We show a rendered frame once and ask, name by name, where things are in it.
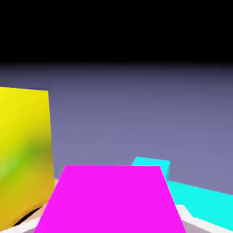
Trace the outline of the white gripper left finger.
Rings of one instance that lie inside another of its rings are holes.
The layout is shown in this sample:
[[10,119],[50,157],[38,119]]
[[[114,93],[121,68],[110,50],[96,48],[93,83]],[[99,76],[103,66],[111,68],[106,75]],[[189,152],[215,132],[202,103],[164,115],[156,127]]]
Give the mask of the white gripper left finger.
[[2,230],[0,233],[34,233],[39,220],[40,218],[35,218],[12,228]]

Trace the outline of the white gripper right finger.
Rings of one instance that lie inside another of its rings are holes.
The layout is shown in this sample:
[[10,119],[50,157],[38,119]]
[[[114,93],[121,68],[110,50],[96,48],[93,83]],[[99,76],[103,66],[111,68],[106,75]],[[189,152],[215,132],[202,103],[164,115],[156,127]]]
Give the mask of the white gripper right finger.
[[186,233],[233,233],[233,231],[194,218],[184,205],[176,205]]

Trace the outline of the small magenta cube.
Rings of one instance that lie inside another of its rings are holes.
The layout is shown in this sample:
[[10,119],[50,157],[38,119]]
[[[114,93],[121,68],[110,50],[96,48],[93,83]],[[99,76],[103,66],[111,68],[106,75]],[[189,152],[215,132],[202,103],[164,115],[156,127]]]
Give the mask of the small magenta cube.
[[67,165],[34,233],[186,233],[159,166]]

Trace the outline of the small cyan cube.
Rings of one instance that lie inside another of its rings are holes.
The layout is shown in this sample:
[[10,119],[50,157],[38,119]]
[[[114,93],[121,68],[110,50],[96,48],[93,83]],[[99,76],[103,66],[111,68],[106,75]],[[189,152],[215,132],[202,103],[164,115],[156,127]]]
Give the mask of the small cyan cube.
[[162,170],[162,173],[168,181],[170,174],[170,161],[160,160],[154,158],[146,158],[146,157],[136,157],[132,162],[133,166],[159,166]]

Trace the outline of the large cyan box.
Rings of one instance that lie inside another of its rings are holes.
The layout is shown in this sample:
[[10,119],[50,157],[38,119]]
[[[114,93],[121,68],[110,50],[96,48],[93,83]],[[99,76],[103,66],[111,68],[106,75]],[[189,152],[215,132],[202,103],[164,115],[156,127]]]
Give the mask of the large cyan box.
[[201,220],[233,231],[233,195],[167,182],[176,205],[183,205],[190,214]]

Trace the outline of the large yellow box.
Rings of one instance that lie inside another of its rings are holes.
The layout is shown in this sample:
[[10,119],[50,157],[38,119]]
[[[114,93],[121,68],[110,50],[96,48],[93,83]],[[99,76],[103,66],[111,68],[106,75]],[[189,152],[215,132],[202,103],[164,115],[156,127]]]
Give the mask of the large yellow box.
[[0,231],[55,188],[47,91],[0,87]]

